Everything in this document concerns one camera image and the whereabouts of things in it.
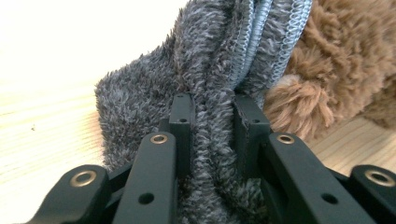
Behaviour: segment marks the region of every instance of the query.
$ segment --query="fuzzy fabric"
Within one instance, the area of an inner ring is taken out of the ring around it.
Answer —
[[[307,141],[358,115],[396,130],[396,1],[314,0],[285,74],[264,104],[275,131]]]
[[[260,101],[283,74],[310,7],[310,0],[190,1],[160,47],[97,84],[106,167],[133,161],[141,139],[169,117],[173,96],[189,92],[192,174],[180,180],[178,222],[265,222],[260,180],[244,181],[235,169],[234,89]]]

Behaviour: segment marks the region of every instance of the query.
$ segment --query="gray fleece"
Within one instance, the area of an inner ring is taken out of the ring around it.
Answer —
[[[309,7],[299,5],[310,6],[310,1],[274,0],[264,17],[261,36],[252,37],[247,26],[254,27],[251,13],[257,5],[248,0],[190,1],[180,10],[172,33],[160,47],[107,74],[97,84],[105,164],[110,172],[134,160],[141,139],[158,131],[160,119],[169,118],[175,94],[189,92],[193,96],[192,174],[180,180],[179,223],[268,220],[260,180],[244,181],[235,169],[236,155],[230,147],[233,72],[241,70],[235,68],[235,62],[251,60],[236,89],[257,97],[270,88],[271,78],[278,72],[274,68],[278,69],[287,56],[282,52],[280,57],[280,50],[292,48],[304,27],[290,30],[295,20],[291,12],[301,10],[303,16],[296,23],[301,26]],[[254,58],[241,54],[247,51],[241,46],[248,46],[241,44],[241,35],[260,40]]]

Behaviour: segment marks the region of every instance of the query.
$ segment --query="brown fur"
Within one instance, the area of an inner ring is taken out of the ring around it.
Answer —
[[[304,140],[362,114],[396,129],[396,0],[314,0],[264,113]]]

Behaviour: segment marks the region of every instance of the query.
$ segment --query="light wood surface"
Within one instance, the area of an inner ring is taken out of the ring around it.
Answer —
[[[186,0],[168,2],[0,0],[0,223],[26,222],[65,172],[102,164],[94,84],[162,43]],[[346,175],[396,172],[396,133],[365,119],[309,146]]]

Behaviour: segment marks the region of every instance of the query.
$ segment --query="screw hole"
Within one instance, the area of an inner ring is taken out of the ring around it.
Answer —
[[[150,138],[150,141],[154,144],[162,144],[168,140],[168,137],[164,134],[157,134]]]
[[[75,188],[87,186],[96,178],[95,171],[81,171],[70,180],[70,185]]]
[[[139,203],[146,205],[154,201],[154,195],[152,193],[144,193],[139,196]]]
[[[285,135],[285,134],[281,134],[277,137],[277,141],[283,143],[283,144],[293,144],[294,143],[294,138]]]
[[[324,194],[321,195],[321,197],[326,203],[338,204],[337,198],[335,198],[331,194],[324,193]]]
[[[395,180],[391,176],[388,176],[387,174],[384,174],[382,172],[376,170],[368,170],[364,174],[369,180],[376,183],[377,185],[389,188],[396,186]]]

